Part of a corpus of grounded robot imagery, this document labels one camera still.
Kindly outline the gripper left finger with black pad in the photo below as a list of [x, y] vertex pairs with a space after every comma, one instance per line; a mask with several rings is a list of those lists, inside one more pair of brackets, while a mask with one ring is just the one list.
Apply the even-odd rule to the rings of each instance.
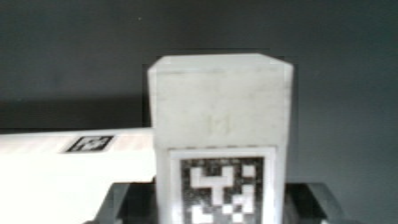
[[96, 216], [82, 224], [159, 224], [153, 183], [114, 183]]

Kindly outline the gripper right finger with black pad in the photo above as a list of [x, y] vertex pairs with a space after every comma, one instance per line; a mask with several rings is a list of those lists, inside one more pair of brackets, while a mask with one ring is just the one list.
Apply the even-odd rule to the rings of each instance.
[[345, 216], [324, 183], [288, 183], [285, 191], [285, 224], [363, 224]]

